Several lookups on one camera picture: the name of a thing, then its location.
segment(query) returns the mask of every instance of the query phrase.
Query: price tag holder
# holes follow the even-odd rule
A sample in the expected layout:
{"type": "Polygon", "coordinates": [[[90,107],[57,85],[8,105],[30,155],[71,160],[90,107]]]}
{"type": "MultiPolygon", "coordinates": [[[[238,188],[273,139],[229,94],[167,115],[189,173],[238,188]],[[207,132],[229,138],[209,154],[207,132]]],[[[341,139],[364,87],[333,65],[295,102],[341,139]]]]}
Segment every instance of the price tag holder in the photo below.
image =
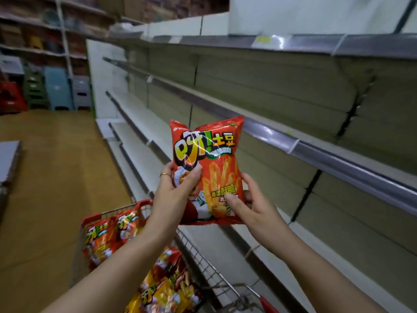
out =
{"type": "Polygon", "coordinates": [[[291,36],[264,36],[259,35],[253,41],[251,48],[265,49],[265,50],[285,50],[288,47],[288,42],[291,36]]]}

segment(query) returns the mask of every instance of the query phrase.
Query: gold ring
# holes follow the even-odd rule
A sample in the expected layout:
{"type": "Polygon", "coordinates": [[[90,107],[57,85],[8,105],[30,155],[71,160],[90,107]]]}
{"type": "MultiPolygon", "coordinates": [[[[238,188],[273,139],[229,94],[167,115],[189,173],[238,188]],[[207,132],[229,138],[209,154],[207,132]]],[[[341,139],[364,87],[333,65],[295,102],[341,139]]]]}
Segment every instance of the gold ring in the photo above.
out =
{"type": "Polygon", "coordinates": [[[166,174],[167,176],[169,176],[169,177],[171,178],[171,174],[170,174],[170,173],[167,173],[167,172],[161,172],[161,173],[159,174],[159,178],[160,178],[163,174],[166,174]]]}

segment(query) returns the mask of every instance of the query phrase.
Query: red plastic stool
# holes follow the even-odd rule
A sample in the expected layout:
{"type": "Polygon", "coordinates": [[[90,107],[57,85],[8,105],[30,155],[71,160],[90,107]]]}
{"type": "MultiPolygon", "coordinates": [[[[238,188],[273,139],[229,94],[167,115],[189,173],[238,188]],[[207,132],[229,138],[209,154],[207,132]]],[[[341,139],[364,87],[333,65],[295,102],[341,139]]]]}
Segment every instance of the red plastic stool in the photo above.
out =
{"type": "Polygon", "coordinates": [[[16,82],[0,82],[0,112],[18,113],[28,110],[20,88],[16,82]]]}

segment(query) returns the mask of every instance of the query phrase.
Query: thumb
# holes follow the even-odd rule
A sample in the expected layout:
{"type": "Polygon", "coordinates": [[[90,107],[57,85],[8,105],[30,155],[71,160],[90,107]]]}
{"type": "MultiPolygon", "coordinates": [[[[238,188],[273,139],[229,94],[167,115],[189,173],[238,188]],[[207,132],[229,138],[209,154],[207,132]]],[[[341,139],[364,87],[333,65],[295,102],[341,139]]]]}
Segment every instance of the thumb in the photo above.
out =
{"type": "Polygon", "coordinates": [[[236,198],[231,193],[226,193],[224,198],[226,199],[227,204],[230,206],[233,212],[235,212],[242,219],[242,221],[246,223],[247,220],[252,217],[252,210],[249,209],[242,200],[236,198]]]}
{"type": "Polygon", "coordinates": [[[180,184],[177,189],[185,195],[189,195],[193,188],[198,184],[201,177],[201,166],[195,167],[187,177],[185,177],[182,184],[180,184]]]}

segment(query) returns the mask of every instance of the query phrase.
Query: snack bag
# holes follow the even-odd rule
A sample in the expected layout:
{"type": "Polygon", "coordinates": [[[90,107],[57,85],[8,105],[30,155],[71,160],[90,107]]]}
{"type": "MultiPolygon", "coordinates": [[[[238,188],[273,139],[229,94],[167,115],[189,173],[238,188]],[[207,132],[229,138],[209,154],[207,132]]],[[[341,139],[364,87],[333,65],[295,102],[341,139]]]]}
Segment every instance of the snack bag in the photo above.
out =
{"type": "Polygon", "coordinates": [[[202,295],[197,285],[191,281],[190,273],[182,258],[172,267],[169,280],[175,290],[181,290],[184,296],[190,300],[188,310],[194,310],[201,303],[202,295]]]}
{"type": "Polygon", "coordinates": [[[190,306],[190,301],[185,298],[183,292],[175,291],[167,277],[145,297],[142,295],[142,303],[146,305],[148,313],[183,313],[190,306]]]}
{"type": "Polygon", "coordinates": [[[98,221],[86,228],[86,246],[83,253],[89,259],[90,270],[109,258],[117,248],[114,217],[98,221]]]}
{"type": "Polygon", "coordinates": [[[139,207],[134,207],[131,210],[117,214],[116,221],[117,238],[118,240],[121,240],[123,244],[138,235],[145,226],[145,221],[139,207]]]}
{"type": "Polygon", "coordinates": [[[155,284],[156,284],[156,282],[155,282],[154,274],[152,273],[151,270],[149,270],[149,272],[146,275],[145,279],[143,280],[141,286],[139,287],[139,290],[141,292],[145,292],[147,289],[149,289],[150,287],[152,287],[155,284]]]}
{"type": "Polygon", "coordinates": [[[195,131],[170,121],[174,149],[174,186],[179,186],[197,165],[201,180],[192,190],[181,224],[237,224],[224,199],[229,192],[243,200],[242,178],[235,158],[243,116],[197,127],[195,131]]]}
{"type": "Polygon", "coordinates": [[[165,247],[162,254],[154,264],[154,277],[156,281],[161,280],[164,275],[167,275],[174,263],[181,258],[181,252],[174,247],[165,247]]]}
{"type": "Polygon", "coordinates": [[[124,313],[143,313],[142,309],[142,294],[137,292],[129,304],[126,306],[124,313]]]}

